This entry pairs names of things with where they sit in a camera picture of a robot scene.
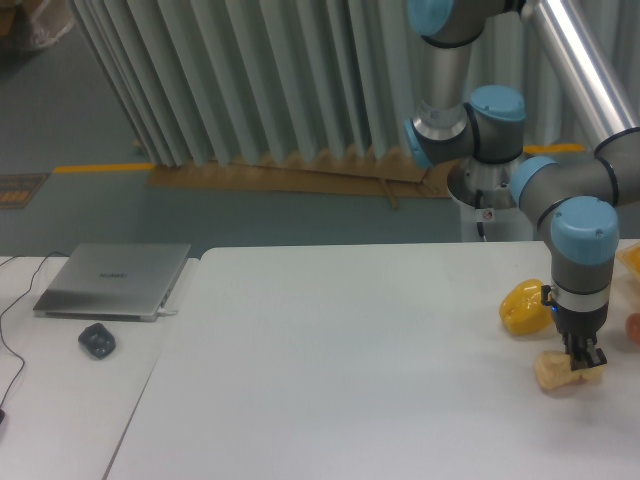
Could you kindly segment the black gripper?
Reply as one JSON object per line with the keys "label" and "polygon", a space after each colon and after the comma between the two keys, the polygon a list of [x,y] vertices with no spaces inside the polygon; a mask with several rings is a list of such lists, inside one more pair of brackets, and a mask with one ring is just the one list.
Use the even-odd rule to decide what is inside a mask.
{"label": "black gripper", "polygon": [[607,318],[609,287],[592,293],[574,293],[559,284],[543,285],[541,300],[551,308],[572,371],[607,364],[603,350],[596,344],[597,332]]}

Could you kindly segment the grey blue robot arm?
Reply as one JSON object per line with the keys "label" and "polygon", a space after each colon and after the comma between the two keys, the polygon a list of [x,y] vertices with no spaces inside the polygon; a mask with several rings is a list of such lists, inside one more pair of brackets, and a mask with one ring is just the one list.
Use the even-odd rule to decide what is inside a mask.
{"label": "grey blue robot arm", "polygon": [[[516,90],[463,92],[473,43],[487,22],[516,14],[540,41],[592,148],[580,166],[526,157],[526,107]],[[551,255],[542,301],[573,369],[603,366],[597,345],[619,244],[616,209],[639,198],[639,118],[576,1],[411,1],[414,32],[434,52],[433,80],[404,124],[415,160],[467,160],[504,174],[510,203]]]}

